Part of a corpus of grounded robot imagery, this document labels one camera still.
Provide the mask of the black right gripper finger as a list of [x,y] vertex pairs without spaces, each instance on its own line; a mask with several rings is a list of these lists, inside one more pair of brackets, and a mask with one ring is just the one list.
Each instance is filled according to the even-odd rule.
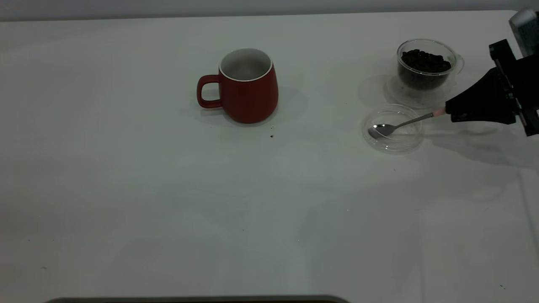
[[452,122],[494,122],[510,125],[516,123],[512,112],[468,112],[452,113]]
[[497,67],[491,68],[470,88],[446,101],[446,113],[512,113],[504,82]]

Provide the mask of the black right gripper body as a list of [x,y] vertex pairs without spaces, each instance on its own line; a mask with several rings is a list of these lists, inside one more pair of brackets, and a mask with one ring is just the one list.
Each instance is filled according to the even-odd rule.
[[491,98],[499,123],[520,121],[526,136],[539,133],[538,121],[538,55],[516,59],[507,40],[489,46],[492,69]]

